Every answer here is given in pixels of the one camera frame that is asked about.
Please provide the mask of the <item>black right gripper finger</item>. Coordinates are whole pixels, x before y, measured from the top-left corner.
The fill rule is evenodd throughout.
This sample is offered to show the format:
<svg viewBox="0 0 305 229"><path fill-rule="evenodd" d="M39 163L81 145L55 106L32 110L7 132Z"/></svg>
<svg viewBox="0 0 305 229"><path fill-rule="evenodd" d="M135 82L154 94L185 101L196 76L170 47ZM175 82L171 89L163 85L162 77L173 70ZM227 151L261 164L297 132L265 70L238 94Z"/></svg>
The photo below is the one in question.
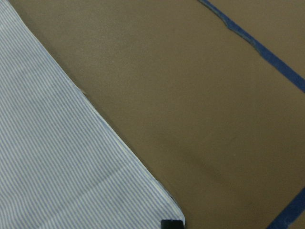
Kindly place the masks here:
<svg viewBox="0 0 305 229"><path fill-rule="evenodd" d="M182 220L163 219L161 220L161 229L184 229Z"/></svg>

